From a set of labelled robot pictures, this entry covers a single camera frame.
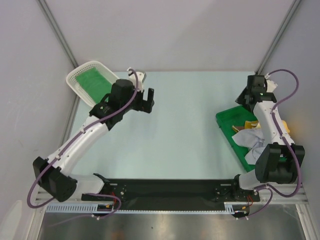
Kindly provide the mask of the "green microfiber towel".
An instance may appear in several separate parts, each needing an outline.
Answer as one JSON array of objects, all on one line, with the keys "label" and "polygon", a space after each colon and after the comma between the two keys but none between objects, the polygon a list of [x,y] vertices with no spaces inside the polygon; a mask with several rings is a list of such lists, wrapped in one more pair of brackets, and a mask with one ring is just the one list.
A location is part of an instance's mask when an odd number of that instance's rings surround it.
[{"label": "green microfiber towel", "polygon": [[80,93],[91,105],[98,104],[105,95],[111,92],[112,84],[97,70],[88,68],[75,77]]}]

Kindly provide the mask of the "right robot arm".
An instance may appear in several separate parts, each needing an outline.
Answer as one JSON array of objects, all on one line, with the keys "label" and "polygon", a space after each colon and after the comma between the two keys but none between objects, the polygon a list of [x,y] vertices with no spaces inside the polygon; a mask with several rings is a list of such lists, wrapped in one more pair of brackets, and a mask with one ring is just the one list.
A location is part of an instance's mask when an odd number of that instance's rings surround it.
[{"label": "right robot arm", "polygon": [[266,143],[255,168],[238,175],[238,184],[230,188],[230,195],[236,201],[247,197],[248,190],[268,189],[284,198],[291,198],[301,188],[305,149],[292,140],[278,110],[278,106],[293,94],[277,100],[273,92],[276,86],[269,77],[269,74],[249,75],[246,87],[236,99],[237,104],[257,118]]}]

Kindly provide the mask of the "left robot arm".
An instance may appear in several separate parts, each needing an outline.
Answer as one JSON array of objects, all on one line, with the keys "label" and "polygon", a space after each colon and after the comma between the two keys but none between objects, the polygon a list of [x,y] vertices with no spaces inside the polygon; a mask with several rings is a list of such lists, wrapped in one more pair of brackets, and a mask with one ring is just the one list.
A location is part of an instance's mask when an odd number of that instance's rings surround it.
[{"label": "left robot arm", "polygon": [[71,172],[86,151],[119,123],[128,111],[152,112],[154,89],[148,89],[147,99],[143,97],[144,91],[138,91],[131,80],[116,80],[111,91],[91,109],[73,137],[47,158],[39,156],[33,161],[36,184],[53,199],[59,202],[68,200],[80,188],[79,181],[71,177]]}]

